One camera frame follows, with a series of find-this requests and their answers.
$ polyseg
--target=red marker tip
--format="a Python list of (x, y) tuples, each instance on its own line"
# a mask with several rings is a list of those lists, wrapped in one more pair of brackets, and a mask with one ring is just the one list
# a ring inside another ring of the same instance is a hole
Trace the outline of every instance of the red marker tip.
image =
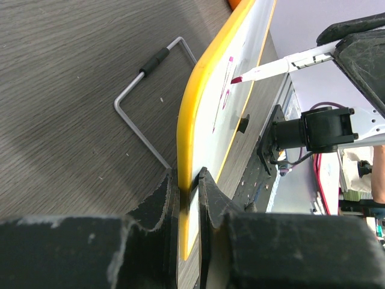
[(231, 84), (239, 83), (239, 82), (242, 82), (242, 77), (241, 76), (236, 77), (236, 78), (231, 80)]

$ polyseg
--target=orange object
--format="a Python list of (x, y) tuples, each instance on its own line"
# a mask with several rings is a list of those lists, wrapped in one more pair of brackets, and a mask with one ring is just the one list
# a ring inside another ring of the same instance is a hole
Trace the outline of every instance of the orange object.
[(229, 0), (229, 4), (230, 4), (231, 9), (234, 11), (234, 9), (238, 6), (238, 4), (241, 1), (242, 0)]

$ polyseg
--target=black foam grip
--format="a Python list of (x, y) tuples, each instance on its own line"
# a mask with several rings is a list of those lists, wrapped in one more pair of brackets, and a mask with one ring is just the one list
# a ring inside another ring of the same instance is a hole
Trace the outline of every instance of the black foam grip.
[(144, 72), (144, 77), (150, 75), (151, 72), (159, 65), (161, 62), (170, 54), (170, 50), (167, 48), (162, 48), (159, 50), (149, 61), (141, 67), (139, 72)]
[(352, 33), (360, 33), (385, 25), (385, 13), (344, 21), (330, 25), (317, 38), (317, 45), (324, 45), (345, 38)]
[(334, 62), (385, 117), (385, 30), (354, 33), (342, 39)]

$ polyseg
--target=white wall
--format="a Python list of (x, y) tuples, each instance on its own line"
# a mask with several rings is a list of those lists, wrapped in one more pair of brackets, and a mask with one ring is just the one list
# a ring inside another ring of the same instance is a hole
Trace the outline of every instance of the white wall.
[[(279, 57), (316, 46), (329, 25), (385, 11), (385, 0), (278, 0), (270, 26)], [(291, 73), (303, 111), (322, 101), (371, 107), (348, 78), (329, 61)]]

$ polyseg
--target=person's arm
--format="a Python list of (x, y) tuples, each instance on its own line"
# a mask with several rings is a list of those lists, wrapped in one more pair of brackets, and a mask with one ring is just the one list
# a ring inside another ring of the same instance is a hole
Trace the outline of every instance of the person's arm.
[(376, 203), (385, 204), (385, 146), (374, 146), (372, 195)]

